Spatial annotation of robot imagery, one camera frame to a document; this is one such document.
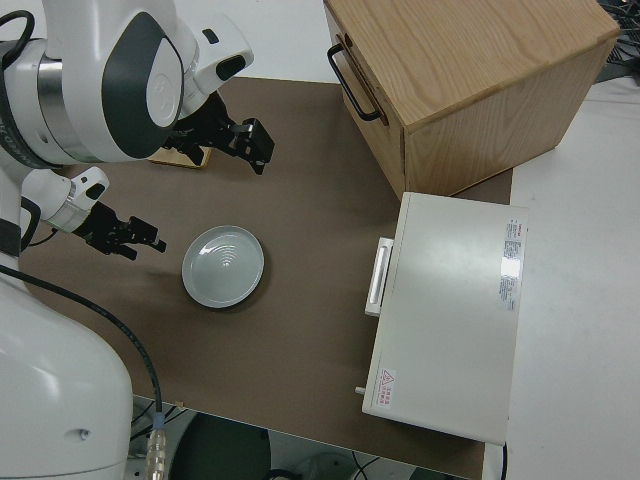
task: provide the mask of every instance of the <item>printed label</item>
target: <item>printed label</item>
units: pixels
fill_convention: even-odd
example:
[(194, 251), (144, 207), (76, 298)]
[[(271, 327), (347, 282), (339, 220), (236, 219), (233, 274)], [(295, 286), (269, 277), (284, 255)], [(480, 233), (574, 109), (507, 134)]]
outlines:
[(504, 249), (500, 266), (500, 302), (507, 310), (515, 310), (522, 271), (522, 235), (526, 226), (512, 218), (504, 234)]
[(378, 392), (376, 393), (376, 406), (391, 408), (393, 401), (393, 387), (396, 383), (396, 371), (381, 368), (378, 373)]

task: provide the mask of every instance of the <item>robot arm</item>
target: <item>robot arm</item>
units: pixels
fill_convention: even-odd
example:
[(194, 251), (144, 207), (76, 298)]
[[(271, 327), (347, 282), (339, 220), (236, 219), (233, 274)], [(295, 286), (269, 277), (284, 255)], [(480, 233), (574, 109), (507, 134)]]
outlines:
[[(21, 40), (0, 42), (0, 266), (12, 277), (0, 276), (0, 429), (11, 438), (0, 446), (0, 478), (116, 480), (130, 379), (104, 341), (16, 280), (28, 277), (17, 271), (21, 199), (55, 228), (134, 258), (125, 244), (164, 249), (157, 230), (135, 217), (121, 222), (99, 202), (108, 187), (101, 170), (65, 179), (51, 169), (144, 159), (161, 147), (197, 161), (201, 146), (214, 146), (261, 173), (273, 141), (259, 121), (231, 120), (217, 94), (253, 60), (225, 17), (187, 26), (171, 0), (42, 3), (47, 40), (29, 40), (26, 12), (0, 19), (28, 19)], [(162, 478), (161, 437), (157, 430), (150, 442), (146, 477), (154, 480)]]
[[(164, 147), (199, 165), (201, 147), (207, 146), (239, 156), (262, 173), (273, 141), (257, 119), (236, 124), (217, 93), (253, 61), (244, 36), (227, 17), (212, 14), (188, 27), (170, 0), (43, 0), (43, 6), (49, 38), (29, 42), (6, 70), (11, 95), (8, 108), (0, 108), (0, 117), (15, 121), (15, 141), (25, 144), (29, 162), (22, 163), (46, 169), (130, 161)], [(135, 258), (124, 243), (164, 251), (154, 227), (135, 217), (120, 222), (102, 204), (89, 215), (95, 202), (88, 205), (87, 198), (80, 204), (71, 197), (52, 199), (63, 186), (78, 195), (98, 188), (34, 171), (23, 196), (45, 212), (55, 207), (42, 219), (57, 229), (80, 227), (73, 220), (60, 225), (60, 216), (87, 220), (76, 233), (103, 253)]]

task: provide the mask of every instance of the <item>wooden box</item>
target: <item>wooden box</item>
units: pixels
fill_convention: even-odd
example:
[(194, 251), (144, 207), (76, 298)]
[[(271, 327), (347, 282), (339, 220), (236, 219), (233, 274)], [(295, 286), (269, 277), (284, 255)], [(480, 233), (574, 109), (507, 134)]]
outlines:
[(618, 35), (594, 0), (324, 1), (345, 103), (399, 197), (554, 148)]

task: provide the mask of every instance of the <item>cable connector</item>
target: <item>cable connector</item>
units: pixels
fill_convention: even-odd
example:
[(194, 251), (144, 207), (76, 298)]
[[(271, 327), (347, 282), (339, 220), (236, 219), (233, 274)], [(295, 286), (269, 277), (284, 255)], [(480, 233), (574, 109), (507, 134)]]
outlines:
[(167, 437), (164, 431), (164, 414), (153, 416), (153, 430), (147, 442), (147, 461), (144, 469), (145, 480), (163, 480), (166, 468)]

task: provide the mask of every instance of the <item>device handle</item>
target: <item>device handle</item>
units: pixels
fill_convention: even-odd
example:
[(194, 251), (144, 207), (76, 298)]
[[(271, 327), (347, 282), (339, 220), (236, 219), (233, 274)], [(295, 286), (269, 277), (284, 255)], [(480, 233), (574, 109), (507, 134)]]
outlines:
[(371, 275), (367, 304), (364, 309), (367, 315), (371, 315), (373, 317), (380, 316), (384, 286), (387, 281), (389, 262), (391, 261), (392, 247), (392, 239), (381, 237), (380, 240), (378, 240), (378, 251), (376, 252), (376, 259), (373, 262), (373, 274)]
[(333, 59), (334, 55), (336, 55), (337, 53), (343, 50), (344, 50), (344, 47), (342, 46), (342, 44), (338, 43), (327, 51), (327, 58), (329, 59), (329, 65), (331, 65), (331, 68), (336, 74), (336, 77), (338, 77), (338, 81), (340, 82), (340, 85), (342, 85), (342, 88), (344, 89), (344, 93), (347, 94), (347, 97), (351, 101), (353, 108), (355, 109), (356, 113), (362, 120), (364, 120), (365, 122), (371, 122), (377, 118), (380, 118), (382, 116), (382, 113), (380, 112), (380, 110), (374, 110), (373, 112), (370, 112), (370, 113), (365, 113), (365, 111), (362, 110), (362, 107), (358, 103), (358, 100), (356, 99), (355, 95), (351, 91), (351, 88), (349, 88), (347, 81), (345, 80), (344, 76), (342, 75), (342, 72), (338, 68), (338, 64)]

